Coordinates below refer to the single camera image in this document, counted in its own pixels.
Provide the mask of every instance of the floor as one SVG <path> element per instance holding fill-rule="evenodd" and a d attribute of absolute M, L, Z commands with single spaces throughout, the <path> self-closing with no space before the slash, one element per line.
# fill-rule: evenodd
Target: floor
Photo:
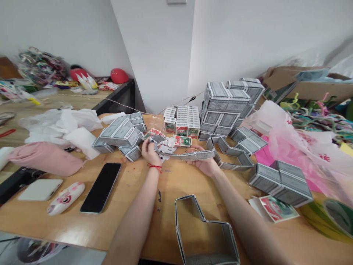
<path fill-rule="evenodd" d="M 0 241 L 11 239 L 16 235 L 0 232 Z M 53 258 L 41 265 L 101 265 L 106 253 L 87 248 L 67 247 Z M 0 243 L 1 265 L 25 264 L 17 258 L 17 240 Z"/>

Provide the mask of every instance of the pink cloth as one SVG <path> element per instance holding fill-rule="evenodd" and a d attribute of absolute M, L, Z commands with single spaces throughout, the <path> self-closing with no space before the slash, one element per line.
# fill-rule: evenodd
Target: pink cloth
<path fill-rule="evenodd" d="M 50 142 L 34 142 L 16 147 L 7 160 L 64 177 L 76 173 L 83 161 Z"/>

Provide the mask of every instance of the red string bracelet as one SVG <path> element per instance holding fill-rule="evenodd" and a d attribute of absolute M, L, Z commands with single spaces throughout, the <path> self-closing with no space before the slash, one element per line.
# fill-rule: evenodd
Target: red string bracelet
<path fill-rule="evenodd" d="M 150 163 L 147 163 L 147 165 L 148 165 L 148 167 L 149 168 L 152 168 L 152 167 L 155 167 L 155 168 L 157 168 L 158 169 L 158 171 L 159 171 L 159 173 L 161 173 L 162 174 L 162 170 L 161 170 L 161 166 L 155 166 L 155 165 L 152 165 L 152 164 L 150 164 Z"/>

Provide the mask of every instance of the black phone screen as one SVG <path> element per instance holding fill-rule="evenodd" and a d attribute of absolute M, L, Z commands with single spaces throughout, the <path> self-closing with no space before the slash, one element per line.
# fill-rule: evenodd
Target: black phone screen
<path fill-rule="evenodd" d="M 103 210 L 120 168 L 119 163 L 106 163 L 103 166 L 81 206 L 81 212 L 100 213 Z"/>

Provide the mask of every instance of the red balloon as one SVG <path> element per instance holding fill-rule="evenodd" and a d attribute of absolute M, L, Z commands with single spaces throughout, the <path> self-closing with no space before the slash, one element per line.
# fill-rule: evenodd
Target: red balloon
<path fill-rule="evenodd" d="M 123 69 L 120 69 L 120 68 L 114 68 L 110 72 L 110 77 L 115 84 L 122 84 L 129 81 L 128 75 L 125 73 Z"/>
<path fill-rule="evenodd" d="M 84 75 L 85 77 L 88 77 L 87 72 L 84 69 L 81 68 L 75 68 L 70 70 L 70 76 L 73 80 L 78 82 L 78 78 L 76 75 L 80 75 L 81 77 Z"/>

